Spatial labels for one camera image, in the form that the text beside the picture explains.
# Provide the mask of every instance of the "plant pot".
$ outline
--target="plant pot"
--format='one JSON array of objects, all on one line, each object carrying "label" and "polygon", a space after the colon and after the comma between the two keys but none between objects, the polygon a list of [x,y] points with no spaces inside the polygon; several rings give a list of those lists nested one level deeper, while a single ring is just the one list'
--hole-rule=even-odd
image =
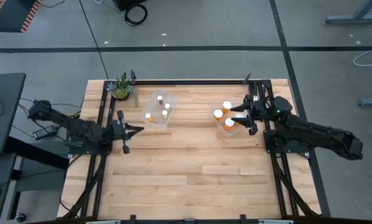
[{"label": "plant pot", "polygon": [[125,100],[128,100],[128,98],[130,96],[130,93],[128,93],[126,96],[124,96],[122,98],[118,98],[118,97],[114,96],[114,93],[111,93],[111,96],[113,96],[118,101],[125,101]]}]

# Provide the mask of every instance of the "black wire bundle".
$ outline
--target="black wire bundle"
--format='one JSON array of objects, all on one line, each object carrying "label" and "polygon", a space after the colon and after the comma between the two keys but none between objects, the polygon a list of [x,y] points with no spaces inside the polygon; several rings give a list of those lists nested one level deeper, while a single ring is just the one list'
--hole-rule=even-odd
[{"label": "black wire bundle", "polygon": [[[128,14],[129,14],[129,12],[133,9],[133,8],[135,8],[135,7],[140,7],[141,9],[143,9],[143,11],[144,11],[144,16],[143,16],[143,18],[140,20],[140,21],[133,21],[132,19],[130,19],[129,17],[128,17]],[[141,5],[141,4],[133,4],[132,6],[129,6],[127,9],[126,9],[126,11],[125,11],[125,22],[129,25],[129,26],[137,26],[137,25],[139,25],[139,24],[141,24],[142,22],[144,22],[146,19],[147,19],[147,9],[146,9],[146,7],[145,6],[143,6],[143,5]]]},{"label": "black wire bundle", "polygon": [[46,6],[46,5],[44,5],[44,4],[41,4],[41,6],[43,6],[43,7],[47,7],[47,8],[53,8],[53,7],[57,6],[57,5],[63,4],[64,1],[65,1],[65,0],[63,0],[63,1],[61,1],[61,2],[58,2],[58,3],[56,3],[56,4],[53,4],[53,5],[51,5],[51,6]]}]

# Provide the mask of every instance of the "potted plant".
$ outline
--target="potted plant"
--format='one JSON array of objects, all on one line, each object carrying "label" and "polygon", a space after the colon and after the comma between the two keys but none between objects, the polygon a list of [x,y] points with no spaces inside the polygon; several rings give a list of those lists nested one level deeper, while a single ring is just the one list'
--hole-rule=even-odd
[{"label": "potted plant", "polygon": [[107,91],[111,91],[111,95],[116,100],[124,101],[129,98],[129,95],[134,95],[135,106],[138,106],[139,99],[136,89],[131,85],[131,81],[126,79],[126,74],[122,75],[121,79],[117,79],[107,86]]}]

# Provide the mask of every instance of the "succulent plant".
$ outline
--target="succulent plant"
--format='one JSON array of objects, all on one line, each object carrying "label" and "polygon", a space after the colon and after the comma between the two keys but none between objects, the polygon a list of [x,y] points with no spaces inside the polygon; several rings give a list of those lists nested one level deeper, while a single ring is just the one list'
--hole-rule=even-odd
[{"label": "succulent plant", "polygon": [[120,98],[120,99],[126,97],[128,94],[132,94],[132,95],[134,95],[135,106],[138,106],[139,105],[139,96],[137,94],[137,91],[131,85],[131,81],[127,80],[125,77],[126,77],[125,73],[121,76],[121,79],[119,79],[118,76],[117,76],[117,79],[115,81],[113,81],[113,82],[111,82],[107,85],[106,90],[107,91],[112,91],[113,96],[116,97],[116,98]]}]

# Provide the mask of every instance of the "table leg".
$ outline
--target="table leg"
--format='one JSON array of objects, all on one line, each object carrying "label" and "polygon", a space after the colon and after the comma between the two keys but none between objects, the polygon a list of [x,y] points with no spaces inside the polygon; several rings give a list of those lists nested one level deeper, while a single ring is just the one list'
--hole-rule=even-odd
[{"label": "table leg", "polygon": [[68,159],[12,137],[8,137],[6,141],[5,152],[13,152],[18,156],[32,159],[61,170],[66,170],[68,167]]},{"label": "table leg", "polygon": [[368,15],[372,9],[372,0],[367,0],[352,16],[327,16],[327,23],[347,22],[372,22],[372,15]]}]

